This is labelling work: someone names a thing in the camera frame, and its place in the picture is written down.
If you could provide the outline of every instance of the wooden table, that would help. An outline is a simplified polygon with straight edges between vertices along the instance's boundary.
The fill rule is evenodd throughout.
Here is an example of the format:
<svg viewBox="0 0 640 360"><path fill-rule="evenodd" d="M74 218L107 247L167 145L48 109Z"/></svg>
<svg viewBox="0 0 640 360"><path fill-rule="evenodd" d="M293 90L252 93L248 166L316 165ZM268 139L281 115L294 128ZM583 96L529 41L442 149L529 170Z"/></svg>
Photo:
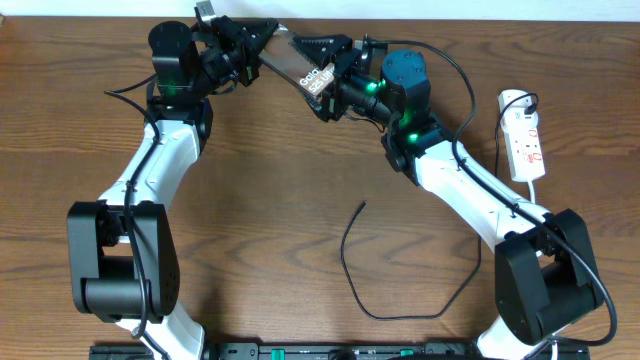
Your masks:
<svg viewBox="0 0 640 360"><path fill-rule="evenodd" d="M86 359L127 332L71 301L65 217L121 174L142 134L128 105L102 94L153 72L149 30L162 19L8 18L0 28L0 357ZM301 21L299 33L420 39L468 73L479 111L463 142L492 166L496 96L541 96L547 175L538 199L587 222L620 317L594 359L640 356L640 25L490 21ZM426 55L432 102L455 127L469 111L457 73ZM131 94L138 102L142 92ZM497 315L493 256L440 319L376 322L358 309L339 261L363 199L347 261L376 314L434 313L475 261L474 232L387 164L364 122L316 119L266 68L250 88L212 97L213 136L169 211L180 299L213 340L424 341L479 335ZM501 178L510 182L506 159ZM600 309L567 334L595 339Z"/></svg>

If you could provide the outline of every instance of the power strip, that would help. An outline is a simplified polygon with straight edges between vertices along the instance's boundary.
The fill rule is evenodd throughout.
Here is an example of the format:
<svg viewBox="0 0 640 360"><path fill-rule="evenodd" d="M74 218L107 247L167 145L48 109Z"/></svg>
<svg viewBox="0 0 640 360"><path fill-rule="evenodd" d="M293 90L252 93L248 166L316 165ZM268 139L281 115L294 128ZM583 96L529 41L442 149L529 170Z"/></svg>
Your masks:
<svg viewBox="0 0 640 360"><path fill-rule="evenodd" d="M527 94L522 90L505 90L498 96L500 112L511 101ZM500 119L504 132L511 179L517 182L532 182L545 174L540 137L538 136L538 112L527 114L532 109L531 96L511 104Z"/></svg>

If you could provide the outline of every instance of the green led light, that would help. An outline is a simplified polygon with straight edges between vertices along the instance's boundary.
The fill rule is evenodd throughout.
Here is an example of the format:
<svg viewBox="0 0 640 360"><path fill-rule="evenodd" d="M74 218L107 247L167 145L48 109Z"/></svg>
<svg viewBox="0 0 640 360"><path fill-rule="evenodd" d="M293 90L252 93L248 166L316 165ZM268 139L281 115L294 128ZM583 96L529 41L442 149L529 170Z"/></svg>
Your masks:
<svg viewBox="0 0 640 360"><path fill-rule="evenodd" d="M378 84L376 83L369 83L369 85L367 85L367 91L370 91L370 92L376 91L377 88L378 88Z"/></svg>
<svg viewBox="0 0 640 360"><path fill-rule="evenodd" d="M413 112L411 111L411 109L407 108L404 110L404 116L402 117L402 119L398 121L398 125L400 125L400 128L403 129L411 123L412 118Z"/></svg>

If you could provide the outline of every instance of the robotic arm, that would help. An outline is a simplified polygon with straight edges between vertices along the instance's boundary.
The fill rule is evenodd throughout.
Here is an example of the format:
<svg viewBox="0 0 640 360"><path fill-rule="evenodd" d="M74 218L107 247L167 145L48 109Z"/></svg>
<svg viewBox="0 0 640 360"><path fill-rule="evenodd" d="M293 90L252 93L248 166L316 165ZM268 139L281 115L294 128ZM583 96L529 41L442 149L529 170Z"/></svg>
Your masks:
<svg viewBox="0 0 640 360"><path fill-rule="evenodd" d="M104 322L132 332L140 326L144 318L141 309L146 306L149 316L142 341L152 352L133 350L133 355L143 358L218 359L219 352L225 352L228 360L262 360L284 359L287 351L310 354L310 347L302 345L286 349L255 344L210 346L204 328L191 320L178 302L180 271L166 210L183 175L198 159L210 136L213 111L206 97L227 83L249 86L258 77L262 62L285 74L259 58L278 29L277 21L235 22L212 14L210 5L199 3L198 22L193 27L165 22L149 35L160 91L159 96L147 101L154 121L147 121L142 144L116 183L96 202L75 203L68 214L74 303L80 312L95 314ZM195 41L206 44L200 54ZM384 43L365 36L354 47L344 35L294 35L291 44L315 67L315 72L309 73L311 80L307 78L307 82L315 82L301 88L314 114L323 121L338 120L353 109L385 126L388 130L381 142L393 169L445 201L495 252L496 305L501 317L470 347L461 350L462 354L521 359L541 347L550 335L602 305L602 292L575 264L574 257L555 246L540 227L498 201L468 172L461 171L453 153L453 134L430 110L431 86L420 53L398 50L387 54L380 78L376 79L369 75L371 60L387 53ZM324 77L314 79L312 75L321 71L325 71ZM565 210L552 215L530 203L475 162L462 144L456 146L457 155L472 174L553 229L579 251L597 276L586 225L577 214ZM127 182L138 168L127 204L135 220L129 228L125 221L125 194ZM131 257L104 254L103 247L128 242L131 232L138 238L140 263ZM540 269L537 254L555 256L555 261ZM138 285L137 267L143 267L146 273L143 283L150 299L146 304L142 302L144 290ZM405 348L375 347L367 351L379 354L376 359L409 354L405 350L411 354L427 352L425 347ZM338 349L345 357L337 357ZM102 359L99 356L103 350L93 349L94 357L90 358ZM315 347L313 353L336 360L369 359L360 355L362 350L342 353L343 350ZM132 355L113 349L105 351L104 355L110 357L104 359Z"/></svg>

